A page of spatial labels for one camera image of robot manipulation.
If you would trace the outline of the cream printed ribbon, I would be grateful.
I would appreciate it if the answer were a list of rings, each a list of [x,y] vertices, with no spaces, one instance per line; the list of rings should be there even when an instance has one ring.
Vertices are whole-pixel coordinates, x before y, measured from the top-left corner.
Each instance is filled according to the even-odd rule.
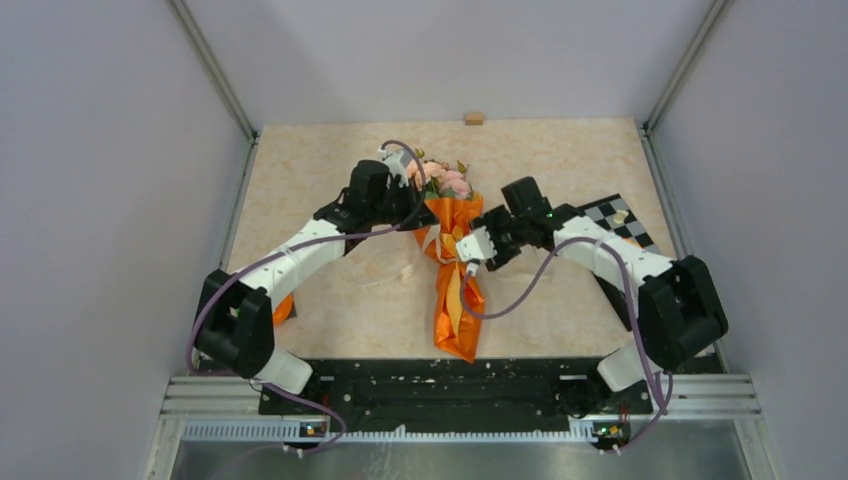
[[[462,233],[436,225],[414,232],[375,237],[357,250],[344,271],[347,280],[364,291],[380,290],[414,277],[428,262],[454,267]]]

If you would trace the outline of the pink brown rose stem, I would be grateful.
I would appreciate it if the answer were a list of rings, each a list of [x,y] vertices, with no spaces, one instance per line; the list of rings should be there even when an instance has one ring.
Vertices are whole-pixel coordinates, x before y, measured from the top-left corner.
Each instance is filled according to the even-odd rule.
[[[410,183],[417,190],[422,191],[432,180],[441,182],[447,173],[443,164],[435,160],[422,159],[424,151],[421,149],[416,149],[415,154],[419,157],[419,160],[412,160],[406,168]]]

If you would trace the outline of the orange yellow wrapping paper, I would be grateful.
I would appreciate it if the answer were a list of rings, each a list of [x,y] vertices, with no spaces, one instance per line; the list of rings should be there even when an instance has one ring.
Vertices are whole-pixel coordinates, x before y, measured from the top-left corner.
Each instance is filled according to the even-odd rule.
[[[420,228],[413,235],[423,255],[438,265],[437,294],[433,314],[433,344],[468,363],[477,357],[485,298],[475,280],[466,278],[466,266],[458,259],[458,242],[470,232],[470,221],[483,211],[483,196],[468,199],[431,198],[426,206],[438,217],[436,225]]]

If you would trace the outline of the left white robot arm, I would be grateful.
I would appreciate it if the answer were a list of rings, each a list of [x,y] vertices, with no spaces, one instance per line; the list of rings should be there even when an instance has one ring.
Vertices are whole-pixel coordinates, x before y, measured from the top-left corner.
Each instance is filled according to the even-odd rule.
[[[420,165],[402,151],[382,161],[359,161],[340,196],[316,211],[290,240],[235,273],[210,273],[189,349],[241,378],[277,386],[297,413],[314,410],[321,388],[310,379],[313,369],[306,361],[277,345],[274,313],[305,280],[365,239],[435,223],[408,172],[409,166]]]

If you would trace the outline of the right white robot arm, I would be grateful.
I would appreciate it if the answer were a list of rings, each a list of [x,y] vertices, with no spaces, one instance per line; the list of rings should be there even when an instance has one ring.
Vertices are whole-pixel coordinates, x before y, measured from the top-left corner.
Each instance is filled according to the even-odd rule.
[[[532,177],[512,182],[502,194],[504,204],[474,218],[457,244],[467,278],[481,265],[495,271],[532,246],[586,268],[624,303],[633,338],[589,374],[586,397],[594,409],[614,411],[640,381],[658,396],[658,374],[677,370],[728,332],[710,271],[699,258],[672,259],[637,244],[632,234],[616,233],[611,207],[554,207]]]

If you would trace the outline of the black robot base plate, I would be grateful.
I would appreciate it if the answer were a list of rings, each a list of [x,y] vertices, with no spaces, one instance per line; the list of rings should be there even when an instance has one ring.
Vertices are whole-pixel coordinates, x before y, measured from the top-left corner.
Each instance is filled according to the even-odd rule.
[[[312,359],[303,398],[338,413],[349,432],[554,432],[589,414],[650,414],[639,381],[611,394],[596,357]]]

